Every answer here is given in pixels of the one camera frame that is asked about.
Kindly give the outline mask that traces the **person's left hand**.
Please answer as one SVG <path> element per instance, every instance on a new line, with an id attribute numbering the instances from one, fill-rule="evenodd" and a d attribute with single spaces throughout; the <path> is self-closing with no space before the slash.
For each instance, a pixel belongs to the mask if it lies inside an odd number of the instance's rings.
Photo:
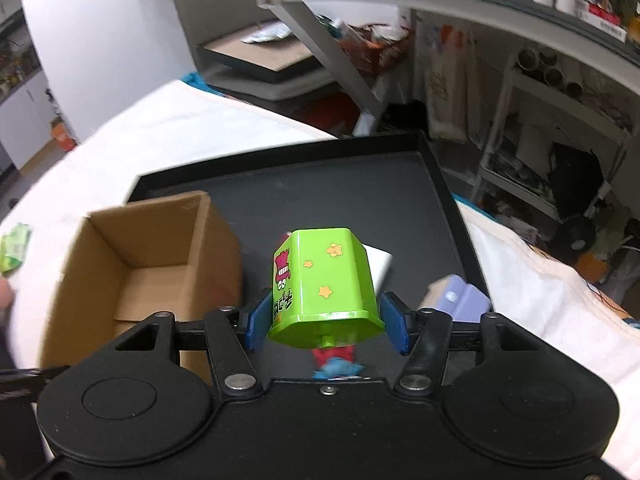
<path id="1" fill-rule="evenodd" d="M 7 309 L 14 300 L 14 291 L 9 281 L 0 276 L 0 309 Z"/>

